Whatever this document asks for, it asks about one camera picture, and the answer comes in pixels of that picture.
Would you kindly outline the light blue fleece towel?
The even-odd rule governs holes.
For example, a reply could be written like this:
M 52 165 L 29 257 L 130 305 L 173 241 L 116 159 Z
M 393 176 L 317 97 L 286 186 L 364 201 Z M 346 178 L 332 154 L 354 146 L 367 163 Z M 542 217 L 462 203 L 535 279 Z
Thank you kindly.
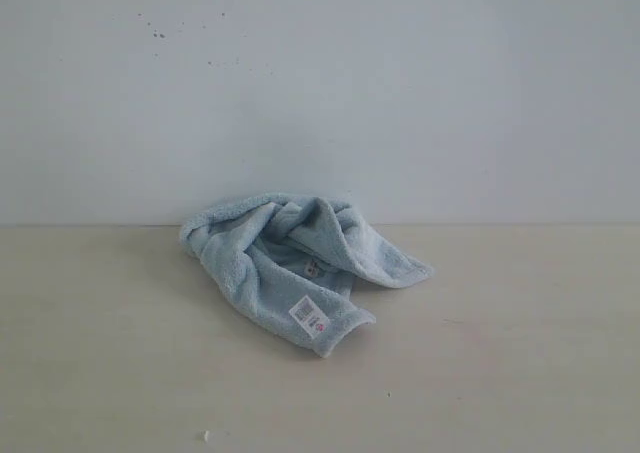
M 278 193 L 219 204 L 187 220 L 179 238 L 233 308 L 321 358 L 376 321 L 350 299 L 356 280 L 400 289 L 432 275 L 354 206 L 322 197 Z M 330 320 L 315 338 L 289 314 L 304 296 Z

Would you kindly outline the white barcode label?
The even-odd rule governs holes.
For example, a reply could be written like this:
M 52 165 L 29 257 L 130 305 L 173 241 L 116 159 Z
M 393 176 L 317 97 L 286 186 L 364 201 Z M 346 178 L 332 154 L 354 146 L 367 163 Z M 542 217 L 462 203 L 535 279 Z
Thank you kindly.
M 311 338 L 324 332 L 330 324 L 329 318 L 309 296 L 301 298 L 289 314 Z

